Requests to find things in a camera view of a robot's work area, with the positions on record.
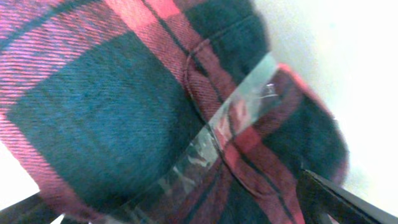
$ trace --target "black object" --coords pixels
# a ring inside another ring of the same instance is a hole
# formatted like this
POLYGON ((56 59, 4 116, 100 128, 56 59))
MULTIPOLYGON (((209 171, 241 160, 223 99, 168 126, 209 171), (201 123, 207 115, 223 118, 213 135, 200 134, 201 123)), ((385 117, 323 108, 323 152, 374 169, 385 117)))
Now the black object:
POLYGON ((398 218, 365 202, 319 175, 303 170, 297 197, 306 224, 395 224, 398 218))
POLYGON ((38 194, 0 211, 1 224, 46 224, 58 217, 38 194))
MULTIPOLYGON (((303 170, 297 197, 306 224, 398 224, 398 218, 343 190, 319 175, 303 170)), ((38 194, 0 211, 0 224, 49 224, 58 218, 38 194)), ((64 218, 62 224, 77 224, 64 218)))

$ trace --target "red plaid fabric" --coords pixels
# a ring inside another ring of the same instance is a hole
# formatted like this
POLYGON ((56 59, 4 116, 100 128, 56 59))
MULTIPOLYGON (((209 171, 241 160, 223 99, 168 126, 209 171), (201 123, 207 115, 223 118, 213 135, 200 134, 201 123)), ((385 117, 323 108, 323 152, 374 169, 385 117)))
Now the red plaid fabric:
MULTIPOLYGON (((0 3, 0 140, 59 214, 105 215, 150 198, 269 51, 247 0, 0 3)), ((299 170, 341 181, 330 113, 287 66, 280 104, 225 144, 172 223, 303 223, 299 170)), ((233 118, 228 121, 233 127, 233 118)))

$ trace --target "flannel shirt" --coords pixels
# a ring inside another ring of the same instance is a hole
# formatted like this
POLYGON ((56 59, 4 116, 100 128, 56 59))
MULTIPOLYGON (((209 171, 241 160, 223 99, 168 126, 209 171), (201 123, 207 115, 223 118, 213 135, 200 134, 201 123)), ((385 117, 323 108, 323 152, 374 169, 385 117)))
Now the flannel shirt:
MULTIPOLYGON (((2 1, 0 140, 55 212, 101 220, 170 170, 270 51, 265 33, 248 0, 2 1)), ((330 113, 287 66, 271 83, 281 103, 165 222, 303 223, 300 169, 341 183, 330 113)))

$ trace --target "plaid fabric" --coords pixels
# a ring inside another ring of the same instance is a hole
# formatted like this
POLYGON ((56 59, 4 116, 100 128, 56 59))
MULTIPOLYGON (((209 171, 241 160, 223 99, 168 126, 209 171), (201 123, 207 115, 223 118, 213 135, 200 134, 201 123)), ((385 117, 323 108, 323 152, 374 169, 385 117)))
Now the plaid fabric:
MULTIPOLYGON (((268 51, 248 0, 5 0, 0 140, 55 211, 100 220, 173 166, 268 51)), ((301 166, 341 182, 330 114, 286 66, 271 82, 282 103, 169 222, 303 223, 301 166)))

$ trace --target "clear tape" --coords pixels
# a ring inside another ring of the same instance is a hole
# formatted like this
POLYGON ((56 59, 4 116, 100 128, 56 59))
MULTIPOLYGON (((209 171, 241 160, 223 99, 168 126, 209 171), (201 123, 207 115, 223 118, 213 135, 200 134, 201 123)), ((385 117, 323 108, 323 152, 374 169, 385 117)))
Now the clear tape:
POLYGON ((203 182, 206 173, 223 153, 223 146, 280 103, 275 86, 269 83, 276 71, 276 62, 270 54, 266 55, 260 66, 244 79, 198 133, 184 155, 150 186, 148 192, 151 194, 140 198, 136 206, 132 205, 137 200, 125 203, 102 223, 163 223, 167 215, 176 212, 203 182))

